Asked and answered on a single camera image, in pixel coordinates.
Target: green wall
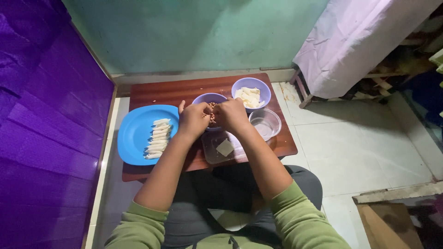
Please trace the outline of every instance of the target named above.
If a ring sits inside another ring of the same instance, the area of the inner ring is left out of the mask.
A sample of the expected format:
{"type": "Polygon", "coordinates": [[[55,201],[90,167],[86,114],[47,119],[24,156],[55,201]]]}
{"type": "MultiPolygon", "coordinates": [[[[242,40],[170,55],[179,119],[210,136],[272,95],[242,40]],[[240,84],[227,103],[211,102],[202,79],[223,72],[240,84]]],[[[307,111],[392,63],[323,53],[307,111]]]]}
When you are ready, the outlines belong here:
{"type": "Polygon", "coordinates": [[[63,0],[112,74],[290,66],[328,0],[63,0]]]}

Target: green sweater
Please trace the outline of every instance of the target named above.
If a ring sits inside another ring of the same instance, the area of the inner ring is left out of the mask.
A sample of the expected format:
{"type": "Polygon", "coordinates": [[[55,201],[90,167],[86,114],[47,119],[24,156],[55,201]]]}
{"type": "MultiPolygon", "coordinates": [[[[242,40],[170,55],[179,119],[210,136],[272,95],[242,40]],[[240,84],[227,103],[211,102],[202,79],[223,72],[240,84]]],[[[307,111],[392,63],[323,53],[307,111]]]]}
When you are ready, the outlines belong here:
{"type": "MultiPolygon", "coordinates": [[[[285,249],[350,249],[295,182],[274,197],[269,205],[285,249]]],[[[107,240],[106,249],[160,249],[165,234],[163,222],[167,215],[168,212],[131,203],[128,211],[122,215],[121,224],[107,240]]],[[[232,249],[232,244],[228,244],[230,236],[229,233],[209,236],[201,240],[197,248],[232,249]]],[[[271,249],[246,237],[234,236],[234,239],[242,249],[271,249]]]]}

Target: wall baseboard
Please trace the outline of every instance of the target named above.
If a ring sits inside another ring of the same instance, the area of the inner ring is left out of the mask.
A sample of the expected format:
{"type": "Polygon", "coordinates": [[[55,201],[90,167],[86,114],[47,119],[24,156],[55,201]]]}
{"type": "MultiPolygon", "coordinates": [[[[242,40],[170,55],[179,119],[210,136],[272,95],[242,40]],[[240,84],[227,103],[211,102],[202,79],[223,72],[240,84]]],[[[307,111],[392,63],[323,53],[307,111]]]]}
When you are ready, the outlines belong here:
{"type": "Polygon", "coordinates": [[[394,93],[389,99],[388,106],[435,180],[443,180],[443,153],[401,93],[394,93]]]}
{"type": "Polygon", "coordinates": [[[164,72],[164,73],[135,73],[135,74],[112,74],[112,80],[117,84],[117,96],[128,97],[131,86],[135,84],[168,82],[191,79],[217,78],[243,74],[267,73],[271,82],[289,81],[294,75],[294,69],[277,70],[226,70],[226,71],[193,71],[193,72],[164,72]]]}

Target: brown tabletop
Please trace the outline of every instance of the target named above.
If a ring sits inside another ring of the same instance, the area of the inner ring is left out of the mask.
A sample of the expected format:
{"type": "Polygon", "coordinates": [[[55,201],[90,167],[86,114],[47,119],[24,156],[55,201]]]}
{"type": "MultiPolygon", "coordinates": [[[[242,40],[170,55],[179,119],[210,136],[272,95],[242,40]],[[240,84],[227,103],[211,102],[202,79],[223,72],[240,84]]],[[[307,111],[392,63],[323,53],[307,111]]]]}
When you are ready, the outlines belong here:
{"type": "MultiPolygon", "coordinates": [[[[292,139],[291,132],[283,117],[277,97],[266,73],[133,85],[131,87],[131,95],[129,99],[129,111],[147,105],[178,106],[182,100],[185,100],[185,106],[188,106],[196,97],[204,93],[219,93],[225,97],[232,97],[232,85],[237,80],[245,77],[260,79],[271,89],[271,100],[265,108],[277,113],[281,119],[282,127],[280,133],[270,139],[269,146],[278,157],[297,154],[297,147],[292,139]]],[[[209,164],[205,159],[202,142],[200,139],[197,139],[189,150],[183,170],[193,171],[247,161],[247,158],[243,158],[241,160],[231,160],[220,164],[209,164]]],[[[122,180],[124,182],[130,182],[145,179],[148,177],[153,167],[153,165],[134,166],[124,163],[122,180]]]]}

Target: blue plate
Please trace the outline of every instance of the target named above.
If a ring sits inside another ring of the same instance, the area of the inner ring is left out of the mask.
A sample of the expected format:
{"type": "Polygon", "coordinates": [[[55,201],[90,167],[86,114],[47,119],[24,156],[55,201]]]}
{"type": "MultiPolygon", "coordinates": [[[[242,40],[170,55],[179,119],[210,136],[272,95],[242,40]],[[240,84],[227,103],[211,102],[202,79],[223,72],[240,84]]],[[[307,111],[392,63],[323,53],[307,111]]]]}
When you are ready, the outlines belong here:
{"type": "Polygon", "coordinates": [[[121,122],[118,131],[117,149],[121,159],[132,165],[153,165],[159,160],[145,159],[148,141],[152,136],[154,121],[170,118],[170,139],[179,128],[179,109],[172,105],[149,105],[132,110],[121,122]]]}

